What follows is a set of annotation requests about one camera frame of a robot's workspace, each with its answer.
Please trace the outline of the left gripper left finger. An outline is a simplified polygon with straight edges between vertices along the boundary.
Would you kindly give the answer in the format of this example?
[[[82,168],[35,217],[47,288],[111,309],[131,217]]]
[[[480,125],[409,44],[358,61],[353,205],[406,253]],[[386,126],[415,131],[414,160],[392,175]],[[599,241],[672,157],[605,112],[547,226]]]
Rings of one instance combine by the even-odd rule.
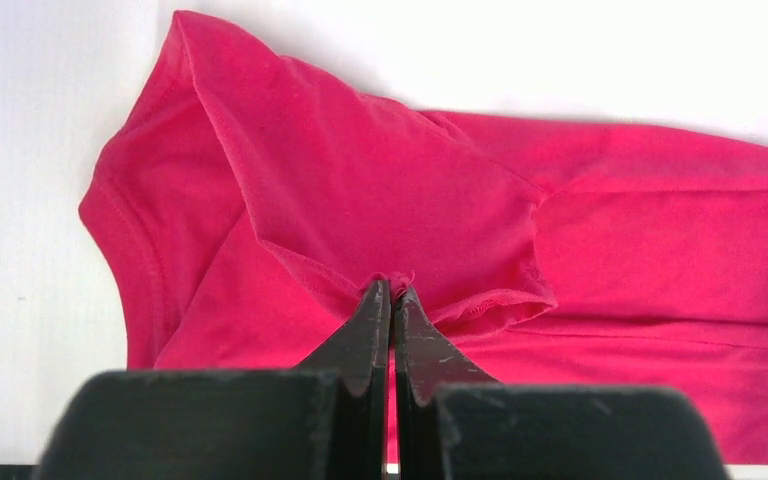
[[[79,389],[38,479],[383,479],[389,286],[289,369],[109,371]]]

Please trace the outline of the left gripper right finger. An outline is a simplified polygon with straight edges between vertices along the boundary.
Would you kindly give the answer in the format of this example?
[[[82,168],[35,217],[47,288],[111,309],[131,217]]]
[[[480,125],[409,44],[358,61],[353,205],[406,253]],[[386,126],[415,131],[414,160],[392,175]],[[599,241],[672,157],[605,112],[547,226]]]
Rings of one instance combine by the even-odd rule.
[[[724,479],[701,415],[648,386],[505,385],[429,321],[393,313],[404,479]]]

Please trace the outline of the crimson red t shirt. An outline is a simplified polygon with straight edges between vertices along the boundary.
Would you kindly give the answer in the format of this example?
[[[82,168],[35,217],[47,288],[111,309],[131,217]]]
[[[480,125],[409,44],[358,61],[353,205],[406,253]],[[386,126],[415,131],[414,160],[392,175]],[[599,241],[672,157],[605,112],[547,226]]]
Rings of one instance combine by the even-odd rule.
[[[768,464],[768,147],[416,111],[178,11],[79,215],[131,368],[294,365],[387,280],[501,381],[668,385]]]

